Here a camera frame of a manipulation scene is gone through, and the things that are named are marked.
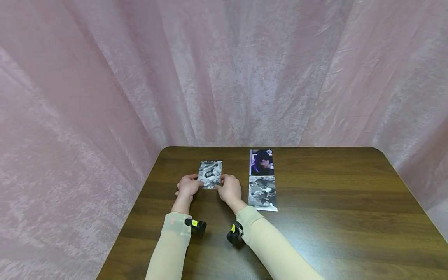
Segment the right hand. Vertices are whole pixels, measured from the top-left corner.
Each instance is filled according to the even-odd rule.
[[[221,176],[222,186],[215,185],[215,190],[218,191],[220,198],[227,204],[234,201],[241,200],[241,185],[234,175],[224,174]]]

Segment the curtain fold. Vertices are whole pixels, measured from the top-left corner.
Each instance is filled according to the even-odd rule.
[[[4,0],[0,262],[94,278],[166,146],[373,146],[448,239],[448,2]]]

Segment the forearm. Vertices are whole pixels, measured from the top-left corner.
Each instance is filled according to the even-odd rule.
[[[184,224],[190,210],[190,198],[178,197],[173,212],[165,216],[162,234],[148,265],[146,280],[177,280],[182,277],[185,253],[190,243],[191,227]]]
[[[253,207],[237,213],[246,244],[254,251],[275,280],[322,280],[289,241]]]

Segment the photograph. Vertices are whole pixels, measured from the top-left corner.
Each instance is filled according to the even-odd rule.
[[[249,205],[261,211],[277,212],[277,191],[272,176],[249,176]]]
[[[222,160],[203,160],[199,167],[198,181],[203,181],[203,189],[213,189],[215,185],[221,184],[221,173],[223,170]]]
[[[250,150],[249,175],[274,176],[272,150]]]

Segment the wooden table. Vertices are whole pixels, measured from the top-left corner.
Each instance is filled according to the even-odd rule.
[[[448,244],[380,151],[282,147],[273,156],[279,211],[261,213],[326,279],[448,279]],[[99,279],[145,278],[176,183],[201,160],[223,160],[247,201],[248,147],[164,149]],[[182,279],[271,279],[249,247],[226,240],[235,216],[214,190],[200,190],[190,213],[208,226],[191,237]]]

